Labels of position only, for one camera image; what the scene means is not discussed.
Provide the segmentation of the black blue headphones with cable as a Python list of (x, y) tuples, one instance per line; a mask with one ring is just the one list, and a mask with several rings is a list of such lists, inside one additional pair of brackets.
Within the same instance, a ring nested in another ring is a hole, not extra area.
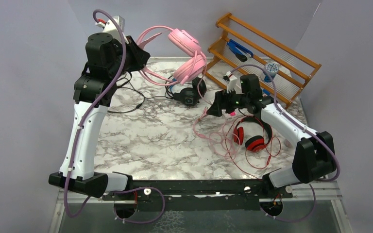
[(136, 90), (133, 85), (131, 84), (132, 74), (129, 72), (130, 78), (126, 78), (126, 75), (124, 77), (119, 78), (118, 81), (125, 80), (122, 84), (118, 85), (118, 89), (124, 88), (129, 89), (131, 91), (136, 92), (142, 97), (142, 102), (137, 104), (134, 109), (124, 111), (124, 112), (118, 112), (118, 111), (111, 111), (108, 110), (108, 113), (111, 114), (126, 114), (134, 112), (135, 110), (139, 109), (146, 99), (154, 99), (154, 98), (160, 98), (164, 97), (169, 100), (175, 100), (178, 102), (181, 102), (183, 105), (187, 107), (195, 106), (200, 102), (200, 99), (203, 99), (206, 92), (207, 92), (207, 86), (205, 82), (203, 81), (203, 78), (196, 77), (194, 78), (190, 83), (190, 87), (183, 88), (180, 92), (174, 92), (173, 87), (176, 85), (167, 85), (165, 86), (165, 94), (163, 96), (153, 96), (153, 97), (146, 97), (143, 93)]

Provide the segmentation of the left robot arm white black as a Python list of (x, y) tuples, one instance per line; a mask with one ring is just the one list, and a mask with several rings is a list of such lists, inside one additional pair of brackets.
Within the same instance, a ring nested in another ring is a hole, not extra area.
[(49, 175), (49, 184), (96, 198), (115, 192), (125, 200), (133, 194), (132, 176), (94, 170), (100, 129), (118, 89), (117, 79), (141, 70), (150, 58), (131, 36), (125, 39), (127, 42), (122, 44), (108, 33), (88, 37), (87, 62), (74, 84), (74, 122), (69, 146), (59, 170)]

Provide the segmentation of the pink headphones with cable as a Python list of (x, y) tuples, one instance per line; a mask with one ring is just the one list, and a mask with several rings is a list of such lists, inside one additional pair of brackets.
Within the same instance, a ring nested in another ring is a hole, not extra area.
[(148, 43), (163, 34), (163, 32), (160, 32), (147, 39), (144, 38), (148, 33), (155, 29), (164, 29), (165, 32), (168, 32), (168, 40), (184, 52), (189, 59), (183, 65), (178, 67), (168, 78), (159, 75), (148, 67), (139, 71), (139, 74), (146, 81), (164, 88), (167, 85), (176, 84), (173, 87), (174, 92), (180, 92), (183, 88), (190, 87), (191, 85), (188, 83), (196, 77), (204, 78), (207, 71), (207, 57), (203, 53), (199, 41), (186, 30), (163, 25), (152, 26), (140, 34), (136, 43), (144, 49)]

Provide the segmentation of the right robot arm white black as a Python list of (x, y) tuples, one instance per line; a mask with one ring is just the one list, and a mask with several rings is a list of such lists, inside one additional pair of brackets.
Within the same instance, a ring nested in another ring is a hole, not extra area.
[(220, 117), (223, 112), (247, 109), (263, 123), (277, 130), (295, 147), (293, 162), (263, 176), (261, 192), (274, 197), (283, 186), (309, 183), (337, 170), (333, 137), (328, 132), (318, 132), (302, 124), (285, 111), (271, 96), (264, 97), (259, 78), (254, 74), (239, 78), (242, 92), (222, 90), (215, 93), (214, 102), (207, 114)]

